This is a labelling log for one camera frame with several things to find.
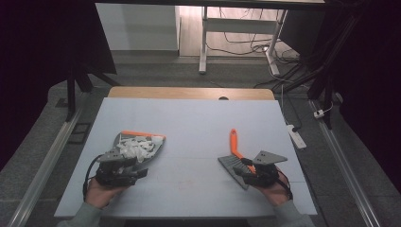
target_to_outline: white cable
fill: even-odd
[[[292,80],[279,79],[279,78],[275,77],[275,76],[273,75],[273,73],[271,72],[270,67],[268,67],[268,68],[269,68],[269,71],[270,71],[270,75],[271,75],[274,79],[282,80],[282,81],[284,81],[284,82],[294,82],[294,81],[292,81]],[[305,87],[305,88],[307,88],[307,89],[309,88],[309,87],[307,87],[307,86],[304,85],[304,84],[301,84],[300,86],[301,86],[301,87]]]
[[[331,102],[331,107],[323,112],[326,113],[326,112],[330,111],[332,108],[333,108],[333,102]]]

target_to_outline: white table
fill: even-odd
[[[272,207],[250,187],[243,190],[218,162],[230,154],[229,132],[238,150],[253,158],[261,149],[288,157],[277,164],[287,173],[300,212],[314,215],[305,177],[273,100],[105,98],[56,217],[72,217],[82,203],[86,170],[112,148],[124,130],[159,133],[166,142],[148,164],[148,175],[115,198],[104,216],[116,218],[253,218],[271,216]],[[95,175],[97,165],[93,167]]]

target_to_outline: wall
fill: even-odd
[[[178,50],[179,7],[96,4],[111,50]]]

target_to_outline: wooden table edge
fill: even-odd
[[[131,87],[115,86],[108,97],[167,98],[167,99],[220,99],[274,100],[269,89],[250,88],[188,88],[188,87]]]

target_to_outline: metal rail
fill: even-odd
[[[313,101],[309,100],[309,104],[314,112],[318,110]],[[323,132],[324,138],[326,139],[326,142],[330,147],[334,155],[334,158],[337,161],[337,165],[340,168],[342,176],[344,177],[344,180],[348,185],[348,189],[351,191],[351,194],[353,195],[357,203],[359,212],[362,215],[363,219],[365,220],[366,226],[371,226],[371,227],[381,226],[375,214],[375,210],[370,204],[369,199],[366,196],[364,190],[360,186],[357,177],[355,176],[355,173],[348,162],[348,159],[344,155],[344,152],[337,140],[336,135],[333,133],[333,131],[327,128],[327,125],[322,120],[319,120],[319,124]]]
[[[54,166],[59,160],[59,157],[62,150],[64,149],[69,135],[77,124],[80,115],[82,114],[83,108],[85,106],[84,104],[88,99],[88,96],[89,94],[82,93],[82,95],[78,98],[78,109],[76,113],[72,116],[72,119],[69,122],[64,122],[64,124],[62,125],[59,134],[53,142],[50,150],[47,152],[47,155],[44,158],[41,166],[39,167],[39,170],[36,173],[35,177],[33,178],[32,183],[30,184],[20,204],[15,210],[8,224],[8,227],[25,226],[30,214],[32,213],[33,207],[35,206],[38,198],[41,196],[41,193],[44,190],[44,186],[46,185]]]

